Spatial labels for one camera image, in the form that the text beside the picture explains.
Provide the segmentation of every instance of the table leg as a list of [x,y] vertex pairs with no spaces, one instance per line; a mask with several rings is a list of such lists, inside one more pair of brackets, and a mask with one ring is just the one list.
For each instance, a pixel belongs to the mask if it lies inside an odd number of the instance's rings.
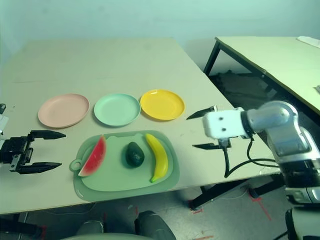
[[37,238],[41,236],[42,228],[34,224],[0,218],[0,232],[27,234],[33,238]]
[[215,61],[217,60],[219,52],[220,52],[220,43],[218,41],[216,41],[214,44],[214,47],[212,49],[212,52],[210,54],[210,57],[208,59],[208,62],[206,63],[204,70],[203,70],[205,75],[209,76],[211,69],[215,64]]
[[285,185],[284,178],[281,174],[274,174],[274,175],[271,175],[271,177],[272,177],[271,182],[268,182],[267,184],[262,185],[260,187],[250,188],[249,194],[251,195],[251,197],[253,197],[254,199],[257,199],[261,195],[269,193]]
[[214,199],[217,199],[219,197],[222,197],[223,195],[230,193],[231,191],[235,190],[236,188],[240,188],[247,183],[247,179],[244,180],[237,180],[237,181],[229,181],[229,182],[223,182],[218,183],[211,187],[208,190],[202,190],[202,194],[195,199],[191,200],[189,202],[189,206],[192,210],[196,210],[199,206],[202,204],[213,201]]

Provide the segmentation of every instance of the yellow plate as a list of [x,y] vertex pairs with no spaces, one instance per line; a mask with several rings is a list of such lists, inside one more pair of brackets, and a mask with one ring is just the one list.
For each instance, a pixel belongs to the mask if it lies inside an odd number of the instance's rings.
[[163,89],[146,92],[140,99],[140,105],[146,114],[159,120],[176,119],[185,111],[182,98]]

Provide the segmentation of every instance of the floor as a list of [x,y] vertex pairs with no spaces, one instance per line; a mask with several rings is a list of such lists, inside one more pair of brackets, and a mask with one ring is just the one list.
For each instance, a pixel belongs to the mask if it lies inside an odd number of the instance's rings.
[[[235,106],[257,108],[264,102],[276,99],[273,91],[264,91],[265,85],[251,76],[228,72],[213,78],[219,89]],[[319,127],[305,115],[300,124],[310,130],[320,143]],[[250,180],[258,187],[270,181],[268,176]],[[27,223],[46,226],[46,240],[70,237],[87,220],[106,219],[107,231],[130,233],[139,212],[152,210],[169,225],[178,240],[271,240],[286,231],[285,212],[291,208],[284,188],[264,194],[253,200],[248,186],[205,204],[199,211],[191,211],[188,200],[201,194],[199,187],[152,195],[118,199],[96,204],[49,209],[28,213]],[[1,240],[17,240],[17,235],[0,234]]]

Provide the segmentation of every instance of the watermelon slice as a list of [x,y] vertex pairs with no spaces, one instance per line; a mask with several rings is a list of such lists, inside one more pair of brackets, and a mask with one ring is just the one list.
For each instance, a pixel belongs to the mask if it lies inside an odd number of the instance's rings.
[[87,177],[95,173],[98,168],[101,166],[105,159],[107,151],[107,142],[105,137],[102,135],[98,142],[96,143],[94,149],[92,150],[88,160],[85,162],[78,176]]

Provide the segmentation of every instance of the white table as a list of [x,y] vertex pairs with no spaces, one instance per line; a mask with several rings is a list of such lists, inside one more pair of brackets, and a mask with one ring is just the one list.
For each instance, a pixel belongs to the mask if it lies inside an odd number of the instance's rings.
[[277,92],[315,123],[320,121],[320,48],[296,37],[218,36],[205,66],[208,76],[222,50]]
[[[69,163],[87,138],[106,133],[158,130],[172,142],[180,179],[174,190],[204,186],[274,173],[275,169],[247,164],[224,178],[224,156],[220,150],[202,150],[192,144],[210,143],[202,120],[186,120],[192,113],[216,104],[220,110],[231,104],[171,38],[126,38],[100,40],[32,41],[15,55],[2,72],[2,96],[9,122],[4,137],[26,136],[30,130],[47,129],[37,118],[49,98],[66,93],[86,96],[88,115],[78,124],[60,129],[66,138],[37,139],[31,162],[61,162],[53,170],[19,175],[7,164],[0,168],[0,214],[18,213],[86,203],[77,197]],[[93,106],[111,93],[127,93],[137,99],[151,89],[179,94],[184,114],[172,121],[158,122],[140,115],[133,123],[107,127],[94,119]],[[252,157],[271,158],[271,152],[255,137]],[[228,151],[230,166],[245,160],[249,141],[232,138]]]

